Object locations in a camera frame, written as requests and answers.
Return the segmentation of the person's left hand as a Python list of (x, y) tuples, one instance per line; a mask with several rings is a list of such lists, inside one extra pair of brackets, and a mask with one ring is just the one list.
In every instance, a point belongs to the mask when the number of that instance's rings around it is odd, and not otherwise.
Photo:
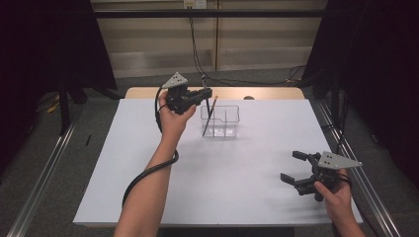
[(171, 110), (168, 109), (166, 106), (166, 98), (168, 96), (168, 92), (164, 91), (158, 99), (159, 102), (159, 113), (160, 113), (160, 121), (162, 126), (162, 137), (167, 139), (177, 139), (179, 140), (182, 136), (188, 120), (195, 114), (196, 112), (196, 105), (192, 105), (189, 109), (187, 109), (183, 114), (178, 115)]

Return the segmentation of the black makeup brush tan bristles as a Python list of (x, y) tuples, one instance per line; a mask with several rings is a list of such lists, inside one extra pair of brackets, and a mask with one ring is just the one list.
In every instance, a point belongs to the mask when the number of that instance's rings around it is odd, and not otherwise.
[(214, 100), (213, 100), (213, 102), (212, 102), (212, 104), (210, 106), (209, 116), (207, 118), (206, 125), (205, 125), (204, 130), (203, 130), (203, 137), (205, 137), (206, 132), (208, 130), (208, 127), (209, 127), (209, 124), (210, 124), (210, 120), (211, 120), (211, 117), (212, 117), (212, 114), (213, 114), (213, 111), (214, 111), (214, 107), (215, 107), (215, 104), (216, 104), (217, 100), (218, 100), (218, 96), (215, 96), (215, 98), (214, 98)]

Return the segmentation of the black makeup brush silver ferrule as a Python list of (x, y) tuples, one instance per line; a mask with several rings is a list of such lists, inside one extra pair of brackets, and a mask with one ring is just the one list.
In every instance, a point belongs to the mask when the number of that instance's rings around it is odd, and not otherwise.
[(207, 106), (208, 116), (210, 116), (210, 98), (212, 96), (212, 88), (208, 86), (208, 77), (206, 74), (201, 76), (203, 89), (205, 91), (205, 102)]

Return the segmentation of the white table mat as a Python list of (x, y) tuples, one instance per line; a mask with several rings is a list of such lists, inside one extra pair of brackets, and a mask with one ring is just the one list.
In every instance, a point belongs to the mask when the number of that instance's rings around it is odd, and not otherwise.
[[(236, 100), (234, 137), (204, 137), (199, 114), (189, 119), (172, 167), (162, 219), (165, 226), (298, 226), (328, 222), (323, 203), (300, 196), (281, 174), (305, 179), (308, 162), (295, 150), (329, 145), (307, 100)], [(120, 101), (90, 183), (73, 219), (89, 227), (113, 226), (128, 184), (148, 163), (160, 140), (151, 99)]]

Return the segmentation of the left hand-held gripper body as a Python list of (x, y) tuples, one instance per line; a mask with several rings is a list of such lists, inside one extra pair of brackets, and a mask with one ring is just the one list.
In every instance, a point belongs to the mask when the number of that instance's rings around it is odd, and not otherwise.
[(168, 90), (166, 98), (166, 105), (172, 112), (181, 115), (192, 105), (189, 99), (194, 96), (200, 96), (188, 89), (188, 80), (176, 72), (171, 76), (162, 86), (163, 89)]

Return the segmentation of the black metal stand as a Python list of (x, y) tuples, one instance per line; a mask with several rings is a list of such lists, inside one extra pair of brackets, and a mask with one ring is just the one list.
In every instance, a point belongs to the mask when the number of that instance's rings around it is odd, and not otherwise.
[(60, 135), (63, 135), (70, 125), (70, 113), (68, 108), (68, 96), (67, 89), (65, 86), (65, 79), (61, 77), (58, 81), (58, 96), (60, 105), (60, 117), (61, 117), (61, 130)]

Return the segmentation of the person's right hand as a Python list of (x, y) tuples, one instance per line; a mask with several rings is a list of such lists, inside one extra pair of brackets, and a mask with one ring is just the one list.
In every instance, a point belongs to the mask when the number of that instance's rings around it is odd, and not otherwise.
[(316, 190), (325, 198), (325, 207), (329, 218), (332, 214), (352, 212), (351, 186), (346, 170), (339, 170), (338, 177), (341, 178), (341, 181), (333, 191), (330, 191), (321, 182), (314, 183)]

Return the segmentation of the black horizontal bar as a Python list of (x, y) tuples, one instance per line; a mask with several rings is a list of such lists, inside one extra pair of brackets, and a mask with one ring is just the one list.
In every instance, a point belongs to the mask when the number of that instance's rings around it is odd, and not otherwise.
[(97, 18), (318, 18), (325, 10), (101, 10)]

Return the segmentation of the aluminium floor rail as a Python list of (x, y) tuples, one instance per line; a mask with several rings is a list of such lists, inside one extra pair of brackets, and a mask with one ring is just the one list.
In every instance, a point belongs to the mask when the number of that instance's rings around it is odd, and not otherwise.
[(37, 179), (34, 188), (30, 192), (18, 216), (12, 224), (6, 237), (25, 237), (29, 226), (37, 213), (37, 210), (42, 202), (44, 194), (51, 182), (53, 174), (63, 156), (66, 147), (72, 137), (77, 122), (80, 120), (84, 106), (77, 106), (74, 115), (70, 117), (68, 128), (60, 135), (56, 144), (48, 157), (42, 173)]
[[(337, 143), (337, 151), (341, 152), (345, 157), (357, 161), (352, 147), (343, 135), (343, 132), (337, 127), (337, 122), (332, 120), (332, 112), (325, 102), (318, 105), (327, 125), (331, 128), (331, 133)], [(384, 206), (372, 183), (370, 182), (366, 172), (362, 167), (355, 168), (352, 171), (355, 181), (357, 182), (364, 198), (366, 199), (377, 224), (379, 225), (384, 237), (401, 237), (393, 222), (387, 208)]]

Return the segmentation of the clear plastic organizer box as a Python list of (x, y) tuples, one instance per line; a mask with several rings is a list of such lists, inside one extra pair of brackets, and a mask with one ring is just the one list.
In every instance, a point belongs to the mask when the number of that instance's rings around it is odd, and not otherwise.
[[(200, 110), (203, 130), (208, 118), (207, 106)], [(215, 106), (205, 137), (235, 137), (240, 123), (238, 106)]]

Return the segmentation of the white wall socket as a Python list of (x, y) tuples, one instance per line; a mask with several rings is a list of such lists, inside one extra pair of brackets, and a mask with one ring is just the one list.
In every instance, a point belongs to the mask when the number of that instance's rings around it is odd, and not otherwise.
[(183, 0), (185, 9), (203, 10), (208, 6), (207, 0)]

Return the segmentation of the wooden table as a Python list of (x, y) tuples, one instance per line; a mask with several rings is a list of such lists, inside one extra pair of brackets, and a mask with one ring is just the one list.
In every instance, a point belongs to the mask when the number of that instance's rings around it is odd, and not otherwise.
[[(154, 99), (158, 87), (132, 87), (126, 99)], [(303, 100), (304, 94), (296, 87), (213, 87), (212, 94), (222, 100)]]

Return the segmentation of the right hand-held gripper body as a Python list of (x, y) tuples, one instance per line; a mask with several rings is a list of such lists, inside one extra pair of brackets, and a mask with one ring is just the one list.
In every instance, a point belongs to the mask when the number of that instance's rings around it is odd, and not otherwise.
[(311, 164), (312, 175), (303, 180), (295, 181), (294, 187), (300, 196), (314, 194), (314, 199), (323, 201), (323, 196), (314, 187), (315, 182), (321, 182), (329, 190), (333, 190), (335, 185), (341, 181), (338, 171), (361, 167), (362, 162), (351, 160), (347, 157), (324, 151), (322, 154), (307, 154), (305, 161)]

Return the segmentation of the black curtain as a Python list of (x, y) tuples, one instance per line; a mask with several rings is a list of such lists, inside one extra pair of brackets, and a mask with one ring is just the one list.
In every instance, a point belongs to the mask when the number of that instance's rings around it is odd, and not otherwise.
[(327, 0), (303, 72), (323, 98), (337, 81), (419, 190), (419, 0)]
[(35, 122), (39, 99), (117, 88), (91, 0), (0, 0), (0, 174)]

